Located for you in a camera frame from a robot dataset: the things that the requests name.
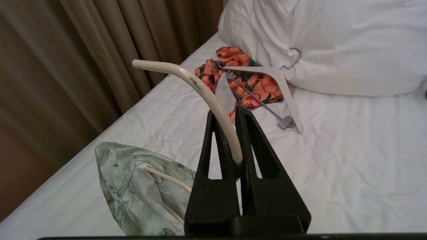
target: metal hook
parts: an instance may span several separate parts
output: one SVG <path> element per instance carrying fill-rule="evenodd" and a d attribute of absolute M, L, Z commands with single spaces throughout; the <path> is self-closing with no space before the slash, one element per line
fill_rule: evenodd
<path fill-rule="evenodd" d="M 284 67 L 284 68 L 286 68 L 287 70 L 289 70 L 289 69 L 291 69 L 293 66 L 295 66 L 295 64 L 301 59 L 301 57 L 302 57 L 302 53 L 301 53 L 301 51 L 298 49 L 298 48 L 296 48 L 296 47 L 291 47 L 291 48 L 289 48 L 289 50 L 291 50 L 291 49 L 295 49 L 295 50 L 297 50 L 298 51 L 298 58 L 295 60 L 295 62 L 293 62 L 292 63 L 292 65 L 290 66 L 290 67 L 288 67 L 288 66 L 286 66 L 286 65 L 283 65 L 283 66 L 281 66 L 280 67 L 280 69 L 282 69 L 282 67 Z"/>

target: pillowcase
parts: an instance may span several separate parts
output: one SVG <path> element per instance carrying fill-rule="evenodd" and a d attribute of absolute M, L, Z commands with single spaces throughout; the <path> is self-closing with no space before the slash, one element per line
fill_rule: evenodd
<path fill-rule="evenodd" d="M 393 96 L 427 76 L 425 0 L 229 1 L 219 33 L 262 66 L 311 91 Z"/>

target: white hanger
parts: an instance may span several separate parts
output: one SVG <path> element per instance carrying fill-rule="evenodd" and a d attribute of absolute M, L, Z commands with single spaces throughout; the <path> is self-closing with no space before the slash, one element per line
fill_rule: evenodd
<path fill-rule="evenodd" d="M 151 70 L 161 73 L 173 74 L 188 83 L 196 92 L 203 98 L 207 105 L 215 115 L 216 120 L 221 125 L 224 131 L 225 138 L 230 146 L 231 156 L 237 167 L 242 166 L 242 149 L 240 148 L 239 138 L 234 130 L 234 127 L 228 117 L 227 112 L 221 106 L 220 102 L 213 92 L 204 84 L 198 77 L 192 74 L 189 70 L 167 62 L 133 60 L 132 65 L 135 68 Z"/>
<path fill-rule="evenodd" d="M 250 72 L 250 73 L 263 73 L 266 75 L 271 76 L 276 80 L 277 84 L 280 87 L 280 90 L 282 91 L 285 101 L 288 105 L 288 108 L 291 112 L 291 116 L 293 118 L 293 121 L 295 122 L 295 126 L 299 133 L 302 133 L 304 131 L 304 128 L 302 126 L 302 122 L 299 119 L 298 110 L 296 108 L 296 105 L 292 99 L 291 92 L 289 91 L 288 84 L 286 83 L 285 76 L 283 75 L 283 72 L 276 67 L 222 67 L 225 70 L 233 70 L 233 71 L 240 71 L 240 72 Z"/>

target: wall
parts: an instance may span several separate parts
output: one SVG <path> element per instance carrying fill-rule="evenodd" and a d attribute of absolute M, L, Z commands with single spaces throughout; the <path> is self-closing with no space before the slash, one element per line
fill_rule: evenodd
<path fill-rule="evenodd" d="M 0 221 L 53 173 L 34 151 L 0 123 Z"/>

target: bed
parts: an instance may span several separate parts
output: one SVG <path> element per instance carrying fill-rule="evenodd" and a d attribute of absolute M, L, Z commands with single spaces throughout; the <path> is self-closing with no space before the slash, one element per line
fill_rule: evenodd
<path fill-rule="evenodd" d="M 217 33 L 182 66 L 194 71 L 226 45 Z M 290 89 L 303 134 L 279 129 L 266 109 L 253 114 L 311 212 L 308 232 L 426 231 L 424 93 L 370 98 Z M 285 102 L 269 106 L 289 114 Z M 184 81 L 166 77 L 2 221 L 0 238 L 124 235 L 99 186 L 97 144 L 143 147 L 196 170 L 208 110 Z M 210 176 L 219 178 L 213 149 Z"/>

